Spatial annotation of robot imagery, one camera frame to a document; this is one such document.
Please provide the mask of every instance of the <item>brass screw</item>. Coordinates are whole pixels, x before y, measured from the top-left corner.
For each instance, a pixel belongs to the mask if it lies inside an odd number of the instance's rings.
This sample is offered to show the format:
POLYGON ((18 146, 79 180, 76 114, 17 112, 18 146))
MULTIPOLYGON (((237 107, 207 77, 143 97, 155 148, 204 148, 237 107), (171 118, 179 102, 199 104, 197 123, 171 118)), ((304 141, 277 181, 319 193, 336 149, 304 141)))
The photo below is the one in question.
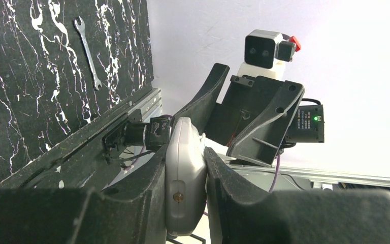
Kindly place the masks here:
POLYGON ((174 199, 174 201, 176 201, 176 202, 181 202, 181 201, 183 201, 184 196, 183 196, 183 194, 181 194, 180 192, 176 192, 176 193, 174 194, 174 196, 173 196, 173 199, 174 199))

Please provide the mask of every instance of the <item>wrench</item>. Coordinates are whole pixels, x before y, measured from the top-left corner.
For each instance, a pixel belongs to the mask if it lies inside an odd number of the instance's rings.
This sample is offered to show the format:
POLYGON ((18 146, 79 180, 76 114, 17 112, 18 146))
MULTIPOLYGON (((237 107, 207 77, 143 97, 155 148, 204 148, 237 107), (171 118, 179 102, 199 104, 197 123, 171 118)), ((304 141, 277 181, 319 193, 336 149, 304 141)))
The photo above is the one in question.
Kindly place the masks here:
POLYGON ((93 87, 95 88, 95 90, 100 90, 102 83, 99 80, 98 75, 96 75, 95 66, 93 66, 93 58, 92 55, 90 54, 89 46, 87 45, 86 34, 84 33, 84 29, 85 29, 84 21, 80 16, 78 16, 74 20, 74 26, 75 29, 80 34, 81 41, 83 42, 84 50, 86 51, 86 56, 87 56, 87 60, 89 61, 90 71, 92 72, 92 76, 93 76, 93 87))

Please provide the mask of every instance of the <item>black cable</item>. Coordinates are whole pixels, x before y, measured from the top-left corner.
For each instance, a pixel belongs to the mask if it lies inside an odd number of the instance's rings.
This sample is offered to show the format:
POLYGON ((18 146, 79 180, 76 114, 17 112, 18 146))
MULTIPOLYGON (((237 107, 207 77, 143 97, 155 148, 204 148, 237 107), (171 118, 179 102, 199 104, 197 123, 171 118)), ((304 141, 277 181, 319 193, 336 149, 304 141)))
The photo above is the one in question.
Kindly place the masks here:
POLYGON ((319 100, 311 99, 311 98, 303 98, 301 99, 302 102, 312 102, 316 103, 317 105, 322 105, 322 103, 319 100))
POLYGON ((123 150, 123 152, 124 151, 128 151, 130 154, 134 154, 133 152, 131 152, 129 149, 127 149, 127 148, 125 148, 125 150, 123 150))
POLYGON ((183 244, 183 243, 181 243, 179 241, 176 241, 176 240, 168 238, 168 237, 167 237, 167 241, 171 242, 172 244, 183 244))
POLYGON ((199 237, 199 236, 194 235, 194 234, 191 234, 190 237, 201 241, 203 244, 206 244, 206 240, 204 238, 202 238, 202 237, 199 237))
POLYGON ((145 152, 143 152, 143 153, 141 153, 141 154, 138 154, 138 155, 135 155, 135 156, 133 156, 133 157, 129 157, 129 158, 126 158, 126 159, 121 159, 121 158, 118 158, 118 159, 114 159, 114 158, 110 158, 111 160, 119 160, 120 162, 126 162, 126 161, 132 161, 132 160, 134 160, 134 159, 137 159, 137 158, 140 158, 140 157, 142 157, 142 156, 145 156, 145 155, 147 155, 147 154, 151 154, 151 153, 153 153, 153 151, 145 151, 145 152))
MULTIPOLYGON (((204 238, 199 237, 197 235, 191 234, 190 237, 192 237, 192 238, 194 238, 196 240, 199 240, 202 244, 206 244, 207 243, 207 241, 204 238)), ((177 240, 171 239, 169 237, 167 237, 167 241, 171 242, 172 244, 183 244, 183 243, 181 243, 181 242, 179 242, 177 240)))
POLYGON ((281 149, 286 149, 286 148, 291 148, 291 147, 294 147, 296 145, 295 142, 293 143, 284 143, 280 146, 281 149))
POLYGON ((290 39, 290 36, 289 36, 289 35, 283 34, 283 33, 282 33, 282 36, 283 36, 283 39, 284 39, 284 40, 289 41, 289 39, 290 39))
POLYGON ((134 153, 133 152, 131 152, 131 151, 123 151, 122 153, 124 153, 124 154, 131 154, 131 155, 134 155, 134 153))
MULTIPOLYGON (((270 171, 263 171, 263 170, 252 170, 252 169, 235 169, 236 171, 241 171, 241 172, 244 172, 244 171, 247 171, 247 172, 262 172, 262 173, 269 173, 269 174, 274 174, 275 172, 270 172, 270 171)), ((302 188, 296 181, 295 179, 290 175, 290 174, 282 174, 282 173, 279 173, 280 175, 282 176, 288 176, 289 178, 292 179, 292 181, 294 182, 295 186, 302 190, 302 191, 305 191, 306 189, 302 188)))

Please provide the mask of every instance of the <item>purple wire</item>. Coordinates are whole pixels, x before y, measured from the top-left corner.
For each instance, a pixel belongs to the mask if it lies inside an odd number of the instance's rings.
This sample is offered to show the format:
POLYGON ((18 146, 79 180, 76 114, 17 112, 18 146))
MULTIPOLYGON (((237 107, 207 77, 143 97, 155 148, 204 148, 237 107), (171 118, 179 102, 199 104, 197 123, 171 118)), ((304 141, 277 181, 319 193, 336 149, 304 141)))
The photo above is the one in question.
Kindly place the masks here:
POLYGON ((273 192, 274 187, 276 186, 277 176, 279 175, 279 167, 280 167, 280 154, 277 155, 276 172, 274 172, 273 183, 271 183, 270 189, 268 190, 269 193, 273 192))
MULTIPOLYGON (((146 147, 143 146, 143 148, 141 149, 140 151, 140 154, 144 153, 144 150, 146 149, 146 147)), ((131 165, 129 165, 128 167, 125 168, 126 171, 130 170, 131 169, 131 166, 132 165, 135 165, 136 162, 138 162, 138 159, 140 158, 136 158, 132 161, 131 165)))

